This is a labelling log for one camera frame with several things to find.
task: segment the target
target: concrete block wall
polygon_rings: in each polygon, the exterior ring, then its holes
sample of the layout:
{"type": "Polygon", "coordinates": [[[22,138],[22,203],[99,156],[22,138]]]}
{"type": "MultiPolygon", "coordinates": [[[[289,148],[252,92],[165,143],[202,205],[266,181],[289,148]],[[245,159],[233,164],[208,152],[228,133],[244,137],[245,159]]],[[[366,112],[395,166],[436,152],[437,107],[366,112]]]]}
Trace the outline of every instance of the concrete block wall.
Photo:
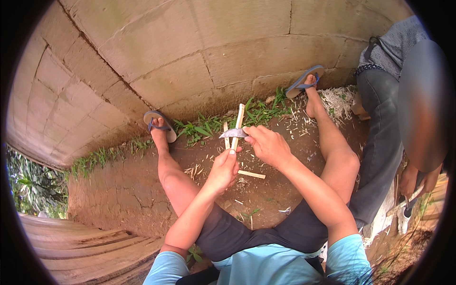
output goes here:
{"type": "Polygon", "coordinates": [[[144,131],[142,114],[222,114],[321,64],[320,88],[354,83],[370,36],[402,0],[59,0],[16,72],[8,142],[68,166],[144,131]]]}

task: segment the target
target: light blue t-shirt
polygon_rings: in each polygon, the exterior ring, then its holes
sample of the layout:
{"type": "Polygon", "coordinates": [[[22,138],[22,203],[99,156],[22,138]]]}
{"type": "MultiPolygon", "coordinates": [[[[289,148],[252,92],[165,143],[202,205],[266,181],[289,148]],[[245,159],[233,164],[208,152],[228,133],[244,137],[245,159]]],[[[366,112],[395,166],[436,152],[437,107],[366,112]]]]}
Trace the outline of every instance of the light blue t-shirt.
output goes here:
{"type": "MultiPolygon", "coordinates": [[[[320,254],[304,254],[278,244],[260,245],[233,254],[222,261],[213,262],[220,270],[218,281],[211,284],[303,284],[321,278],[307,261],[320,254]]],[[[352,234],[335,242],[327,253],[326,275],[347,283],[361,278],[368,280],[370,264],[359,234],[352,234]]],[[[160,253],[144,280],[144,285],[176,284],[189,275],[187,264],[172,251],[160,253]]]]}

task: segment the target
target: black shorts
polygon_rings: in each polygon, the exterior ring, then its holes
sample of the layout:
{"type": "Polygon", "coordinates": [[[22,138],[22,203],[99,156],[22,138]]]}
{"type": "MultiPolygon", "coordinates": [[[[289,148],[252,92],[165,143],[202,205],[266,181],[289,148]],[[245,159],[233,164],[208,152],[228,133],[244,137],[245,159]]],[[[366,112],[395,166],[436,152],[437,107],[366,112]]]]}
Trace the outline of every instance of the black shorts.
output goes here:
{"type": "Polygon", "coordinates": [[[291,214],[274,228],[248,229],[229,213],[214,205],[204,222],[196,245],[212,261],[263,244],[279,244],[303,253],[319,250],[328,240],[328,229],[302,199],[291,214]]]}

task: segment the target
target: wooden stick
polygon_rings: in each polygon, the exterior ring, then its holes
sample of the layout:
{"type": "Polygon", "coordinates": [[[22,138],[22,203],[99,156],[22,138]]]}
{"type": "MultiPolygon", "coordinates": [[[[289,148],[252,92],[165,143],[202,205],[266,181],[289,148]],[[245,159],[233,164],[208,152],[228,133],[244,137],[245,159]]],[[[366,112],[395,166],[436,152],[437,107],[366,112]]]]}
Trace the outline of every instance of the wooden stick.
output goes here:
{"type": "MultiPolygon", "coordinates": [[[[239,114],[238,120],[236,121],[236,128],[242,128],[242,120],[244,119],[244,104],[239,104],[239,114]]],[[[233,142],[231,143],[231,149],[236,150],[238,147],[239,138],[233,137],[233,142]]]]}
{"type": "Polygon", "coordinates": [[[266,175],[264,175],[264,174],[257,174],[257,173],[252,173],[252,172],[248,172],[248,171],[244,171],[244,170],[239,170],[238,173],[239,174],[243,174],[243,175],[247,175],[247,176],[256,177],[256,178],[261,178],[261,179],[265,179],[266,178],[266,175]]]}
{"type": "MultiPolygon", "coordinates": [[[[228,130],[228,123],[223,123],[223,131],[226,132],[228,130]]],[[[225,138],[225,149],[228,150],[231,146],[229,145],[229,138],[225,138]]]]}
{"type": "MultiPolygon", "coordinates": [[[[423,190],[423,186],[421,186],[420,188],[418,188],[413,194],[412,194],[412,197],[410,197],[410,201],[412,201],[413,199],[415,199],[420,193],[421,191],[423,190]]],[[[407,202],[406,201],[402,201],[401,203],[399,203],[399,205],[397,205],[396,207],[392,208],[391,210],[389,210],[387,213],[386,213],[386,216],[391,216],[392,214],[394,214],[397,210],[399,210],[400,208],[402,208],[403,206],[407,205],[407,202]]]]}

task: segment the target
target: person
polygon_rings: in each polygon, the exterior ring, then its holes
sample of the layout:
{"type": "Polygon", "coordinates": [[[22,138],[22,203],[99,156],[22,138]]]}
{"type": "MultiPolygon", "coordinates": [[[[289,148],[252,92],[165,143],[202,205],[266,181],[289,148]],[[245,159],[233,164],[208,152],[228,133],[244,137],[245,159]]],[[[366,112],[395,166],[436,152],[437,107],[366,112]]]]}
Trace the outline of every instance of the person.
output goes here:
{"type": "MultiPolygon", "coordinates": [[[[404,147],[397,114],[401,70],[413,46],[429,36],[418,17],[411,16],[394,23],[385,35],[372,39],[362,51],[355,72],[362,106],[371,117],[360,166],[360,182],[349,205],[359,229],[374,220],[402,161],[404,147]]],[[[421,183],[424,190],[420,195],[432,191],[440,168],[423,173],[409,163],[401,176],[399,202],[405,197],[410,198],[421,183]]],[[[397,213],[400,234],[407,232],[417,199],[397,213]]]]}
{"type": "MultiPolygon", "coordinates": [[[[316,118],[326,165],[320,177],[290,151],[284,138],[264,126],[244,127],[245,138],[263,162],[285,175],[303,196],[274,228],[250,230],[215,200],[235,183],[239,166],[234,150],[214,161],[202,187],[171,157],[165,131],[152,128],[158,149],[158,175],[178,219],[166,234],[144,284],[305,284],[338,280],[369,283],[371,268],[361,236],[346,204],[359,169],[358,156],[333,124],[309,75],[307,114],[316,118]],[[326,273],[318,254],[328,241],[326,273]],[[187,250],[196,244],[212,261],[210,274],[189,274],[187,250]]],[[[162,128],[162,118],[152,126],[162,128]]]]}

